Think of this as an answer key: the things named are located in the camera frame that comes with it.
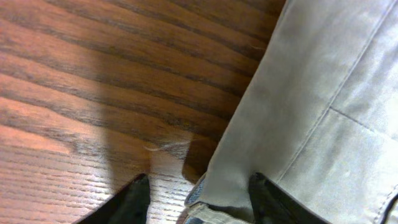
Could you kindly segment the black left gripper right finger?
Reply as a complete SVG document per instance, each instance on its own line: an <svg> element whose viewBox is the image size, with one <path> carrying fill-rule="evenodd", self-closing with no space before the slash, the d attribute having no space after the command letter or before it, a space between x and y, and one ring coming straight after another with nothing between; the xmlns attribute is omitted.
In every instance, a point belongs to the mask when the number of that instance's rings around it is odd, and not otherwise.
<svg viewBox="0 0 398 224"><path fill-rule="evenodd" d="M256 224L326 224L262 173L250 176L248 192Z"/></svg>

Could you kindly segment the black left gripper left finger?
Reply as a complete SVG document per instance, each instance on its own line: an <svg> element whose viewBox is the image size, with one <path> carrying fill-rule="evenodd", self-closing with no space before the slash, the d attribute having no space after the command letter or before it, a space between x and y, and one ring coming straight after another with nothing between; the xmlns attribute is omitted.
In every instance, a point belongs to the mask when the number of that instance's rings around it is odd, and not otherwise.
<svg viewBox="0 0 398 224"><path fill-rule="evenodd" d="M146 224L150 205L150 183L139 174L115 196L78 224Z"/></svg>

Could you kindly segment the beige khaki shorts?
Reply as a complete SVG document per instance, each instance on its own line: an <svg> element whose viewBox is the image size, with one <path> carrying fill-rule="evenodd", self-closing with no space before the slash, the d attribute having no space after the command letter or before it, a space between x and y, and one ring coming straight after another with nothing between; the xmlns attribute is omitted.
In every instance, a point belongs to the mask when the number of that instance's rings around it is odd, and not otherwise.
<svg viewBox="0 0 398 224"><path fill-rule="evenodd" d="M397 222L397 0L287 1L187 223L255 223L259 172L326 223Z"/></svg>

